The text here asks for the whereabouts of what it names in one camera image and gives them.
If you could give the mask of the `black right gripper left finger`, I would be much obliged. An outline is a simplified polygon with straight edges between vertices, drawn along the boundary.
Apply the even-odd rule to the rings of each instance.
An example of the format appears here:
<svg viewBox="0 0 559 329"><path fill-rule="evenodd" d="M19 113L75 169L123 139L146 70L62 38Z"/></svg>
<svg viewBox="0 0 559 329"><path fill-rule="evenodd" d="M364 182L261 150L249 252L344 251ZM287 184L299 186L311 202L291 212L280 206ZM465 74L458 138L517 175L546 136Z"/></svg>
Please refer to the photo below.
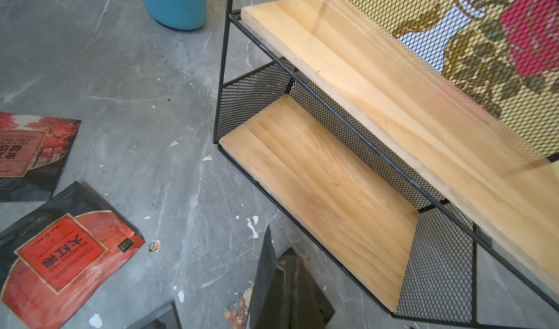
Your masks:
<svg viewBox="0 0 559 329"><path fill-rule="evenodd" d="M171 301L133 323L129 329L182 329L176 304Z"/></svg>

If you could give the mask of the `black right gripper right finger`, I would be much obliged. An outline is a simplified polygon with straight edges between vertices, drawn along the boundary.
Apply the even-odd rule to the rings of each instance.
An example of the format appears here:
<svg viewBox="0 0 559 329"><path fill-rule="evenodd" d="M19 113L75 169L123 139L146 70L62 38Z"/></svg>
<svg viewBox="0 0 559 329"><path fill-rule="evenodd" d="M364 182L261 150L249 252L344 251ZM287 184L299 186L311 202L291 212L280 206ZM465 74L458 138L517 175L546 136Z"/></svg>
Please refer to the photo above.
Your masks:
<svg viewBox="0 0 559 329"><path fill-rule="evenodd" d="M267 229L248 309L249 328L325 328L336 310L291 247L277 256Z"/></svg>

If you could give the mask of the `red label tea bag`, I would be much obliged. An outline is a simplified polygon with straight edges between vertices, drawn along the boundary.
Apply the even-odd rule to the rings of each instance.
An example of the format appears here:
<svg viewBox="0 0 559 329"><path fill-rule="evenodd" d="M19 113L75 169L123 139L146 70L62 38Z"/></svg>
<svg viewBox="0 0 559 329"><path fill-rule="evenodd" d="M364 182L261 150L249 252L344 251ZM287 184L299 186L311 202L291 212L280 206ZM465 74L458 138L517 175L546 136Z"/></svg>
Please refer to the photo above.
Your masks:
<svg viewBox="0 0 559 329"><path fill-rule="evenodd" d="M28 328L60 328L144 243L74 182L1 232L1 302Z"/></svg>

